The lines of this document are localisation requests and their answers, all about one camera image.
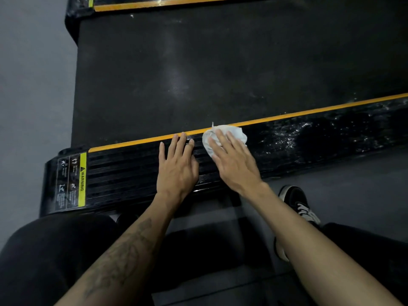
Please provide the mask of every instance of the black pants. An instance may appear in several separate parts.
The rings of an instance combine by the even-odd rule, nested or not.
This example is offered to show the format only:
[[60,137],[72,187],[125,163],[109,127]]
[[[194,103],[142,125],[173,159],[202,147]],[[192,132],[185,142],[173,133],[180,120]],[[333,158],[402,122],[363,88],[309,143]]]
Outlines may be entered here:
[[[408,305],[408,244],[339,224],[322,231]],[[2,305],[52,306],[120,234],[98,214],[52,215],[22,227],[0,252]]]

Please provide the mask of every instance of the hand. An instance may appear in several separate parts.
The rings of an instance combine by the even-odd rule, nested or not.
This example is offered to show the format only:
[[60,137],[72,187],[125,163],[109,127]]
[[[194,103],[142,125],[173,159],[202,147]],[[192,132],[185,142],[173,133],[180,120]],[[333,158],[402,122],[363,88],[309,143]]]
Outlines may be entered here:
[[208,139],[208,143],[214,151],[212,158],[220,171],[220,177],[228,187],[246,197],[251,189],[262,183],[255,159],[247,146],[231,132],[227,132],[227,138],[221,130],[216,130],[215,134],[224,149],[212,138]]
[[198,180],[198,162],[192,155],[194,140],[190,139],[186,145],[186,133],[182,133],[180,140],[174,134],[167,159],[164,154],[164,143],[159,148],[159,175],[157,177],[157,194],[166,195],[180,204],[193,190]]

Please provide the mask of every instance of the white cloth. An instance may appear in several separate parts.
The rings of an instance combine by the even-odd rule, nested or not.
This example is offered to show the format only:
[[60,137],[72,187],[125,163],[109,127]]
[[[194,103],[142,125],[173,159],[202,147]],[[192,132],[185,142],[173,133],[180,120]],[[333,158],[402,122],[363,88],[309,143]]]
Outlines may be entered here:
[[214,126],[214,123],[212,123],[213,126],[211,129],[207,130],[203,134],[203,145],[207,153],[210,155],[210,157],[213,156],[214,151],[208,144],[208,139],[211,137],[214,139],[214,141],[217,143],[218,146],[221,146],[221,143],[219,139],[217,138],[215,134],[215,130],[220,129],[224,135],[227,134],[228,131],[232,133],[232,135],[236,138],[241,140],[244,144],[246,144],[247,141],[247,136],[242,132],[242,128],[238,128],[236,126],[228,126],[228,125],[222,125],[222,126]]

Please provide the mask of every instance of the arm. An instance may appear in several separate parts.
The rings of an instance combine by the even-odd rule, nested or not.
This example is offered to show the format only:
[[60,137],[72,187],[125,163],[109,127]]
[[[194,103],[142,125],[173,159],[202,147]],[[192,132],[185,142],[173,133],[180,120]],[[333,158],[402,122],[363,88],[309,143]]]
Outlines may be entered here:
[[221,131],[217,131],[217,137],[224,149],[213,140],[210,146],[221,178],[266,220],[318,305],[401,305],[373,276],[273,193],[261,180],[254,158],[241,141],[231,133],[227,139]]
[[185,133],[177,140],[175,135],[167,159],[160,143],[157,194],[151,205],[55,306],[130,305],[140,297],[169,222],[198,180],[194,141],[185,145]]

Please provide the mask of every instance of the tattoo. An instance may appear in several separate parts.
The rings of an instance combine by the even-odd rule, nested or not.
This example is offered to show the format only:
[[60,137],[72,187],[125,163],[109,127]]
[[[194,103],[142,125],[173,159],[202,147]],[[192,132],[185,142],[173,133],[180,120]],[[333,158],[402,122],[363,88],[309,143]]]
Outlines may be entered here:
[[84,293],[86,299],[97,290],[109,288],[112,283],[123,286],[138,267],[139,249],[143,245],[152,252],[153,242],[142,235],[143,231],[152,227],[151,219],[142,221],[135,233],[127,233],[120,237],[90,268]]

